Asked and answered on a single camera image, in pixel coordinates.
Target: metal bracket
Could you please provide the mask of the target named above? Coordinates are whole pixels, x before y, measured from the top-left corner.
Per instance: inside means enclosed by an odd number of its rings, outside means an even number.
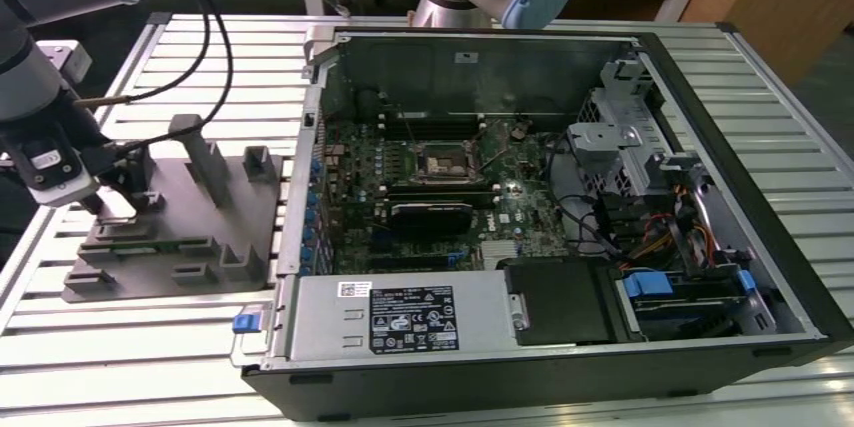
[[[305,62],[317,56],[334,45],[334,26],[314,25],[305,32],[305,43],[302,44],[302,56]]]

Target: gray 3d printed holder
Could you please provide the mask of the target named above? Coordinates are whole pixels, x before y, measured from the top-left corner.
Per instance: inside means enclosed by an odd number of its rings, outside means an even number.
[[[169,131],[200,122],[176,115]],[[198,132],[177,138],[189,160],[153,161],[149,208],[96,222],[65,277],[66,302],[202,295],[266,285],[281,157],[246,147],[222,157]]]

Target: circuit board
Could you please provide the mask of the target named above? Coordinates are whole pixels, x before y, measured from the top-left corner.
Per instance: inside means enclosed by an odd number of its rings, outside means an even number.
[[[491,120],[464,141],[476,158],[472,176],[485,179],[492,203],[491,208],[473,210],[467,232],[432,240],[397,240],[381,249],[376,249],[376,238],[388,230],[382,225],[382,186],[405,183],[416,172],[412,151],[421,149],[420,141],[384,140],[377,128],[364,124],[329,125],[325,164],[330,211],[338,224],[332,237],[333,274],[378,273],[373,268],[377,262],[394,258],[445,257],[441,269],[480,270],[483,241],[512,242],[512,251],[521,257],[567,254],[563,226],[541,180],[544,143],[553,133],[511,136],[516,123],[512,119]],[[434,266],[418,269],[417,262],[410,263],[410,268],[382,272],[436,270]]]

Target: sticker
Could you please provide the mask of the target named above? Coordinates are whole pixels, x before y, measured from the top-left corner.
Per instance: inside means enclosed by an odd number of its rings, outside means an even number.
[[[373,289],[369,293],[370,352],[380,355],[459,350],[449,286]]]
[[[455,64],[476,64],[477,63],[477,53],[476,52],[456,52],[453,54],[453,63]]]
[[[338,297],[368,297],[370,295],[370,282],[338,282]]]

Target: warning label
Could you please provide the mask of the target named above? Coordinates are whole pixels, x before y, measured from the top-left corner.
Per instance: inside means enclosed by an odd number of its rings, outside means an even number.
[[[453,289],[370,290],[370,351],[402,354],[459,350]]]

